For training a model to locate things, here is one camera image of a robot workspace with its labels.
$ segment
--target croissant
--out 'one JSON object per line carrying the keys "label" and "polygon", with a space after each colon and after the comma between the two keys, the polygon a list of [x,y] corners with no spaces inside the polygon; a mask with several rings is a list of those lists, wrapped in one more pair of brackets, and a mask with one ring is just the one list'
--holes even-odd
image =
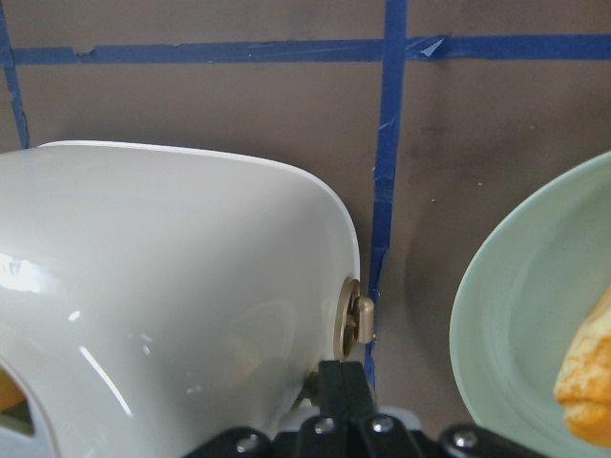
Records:
{"label": "croissant", "polygon": [[571,342],[554,394],[574,435],[611,447],[611,285]]}

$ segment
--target metal screw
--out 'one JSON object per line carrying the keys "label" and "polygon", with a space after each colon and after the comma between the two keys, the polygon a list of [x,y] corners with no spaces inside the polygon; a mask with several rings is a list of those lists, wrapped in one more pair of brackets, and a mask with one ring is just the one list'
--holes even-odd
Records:
{"label": "metal screw", "polygon": [[335,429],[335,422],[329,417],[321,418],[314,424],[316,434],[329,434],[333,429]]}
{"label": "metal screw", "polygon": [[391,417],[375,417],[371,421],[371,427],[378,433],[389,432],[394,428],[394,421],[391,419]]}
{"label": "metal screw", "polygon": [[473,448],[477,445],[477,436],[468,429],[461,429],[455,432],[452,435],[452,440],[460,448]]}
{"label": "metal screw", "polygon": [[240,439],[236,443],[236,450],[238,453],[246,453],[252,451],[259,445],[259,437],[256,434],[250,434],[248,437]]}

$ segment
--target blue tape line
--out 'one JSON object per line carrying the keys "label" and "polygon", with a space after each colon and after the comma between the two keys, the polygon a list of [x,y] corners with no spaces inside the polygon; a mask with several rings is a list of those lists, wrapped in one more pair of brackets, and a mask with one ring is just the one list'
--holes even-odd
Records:
{"label": "blue tape line", "polygon": [[[382,101],[380,127],[375,159],[373,227],[371,235],[371,265],[369,296],[378,303],[378,284],[384,259],[390,247],[390,223],[394,193],[394,171],[399,146],[403,72],[405,68],[405,32],[408,17],[407,0],[387,0],[382,60]],[[377,313],[375,318],[377,330]],[[364,368],[369,383],[375,387],[375,340],[365,348]]]}
{"label": "blue tape line", "polygon": [[[383,40],[22,48],[0,52],[0,66],[256,62],[377,62]],[[406,60],[609,60],[611,34],[428,36],[405,39]]]}
{"label": "blue tape line", "polygon": [[4,67],[5,77],[7,78],[7,88],[9,94],[11,94],[12,115],[15,119],[19,141],[22,148],[28,148],[30,146],[28,122],[23,111],[19,79],[12,59],[11,40],[9,39],[9,29],[7,28],[7,21],[2,9],[2,2],[0,2],[0,56],[2,56],[1,62]]}
{"label": "blue tape line", "polygon": [[382,59],[382,40],[24,48],[13,56],[16,65],[374,62]]}
{"label": "blue tape line", "polygon": [[611,34],[431,36],[408,38],[407,60],[608,60]]}

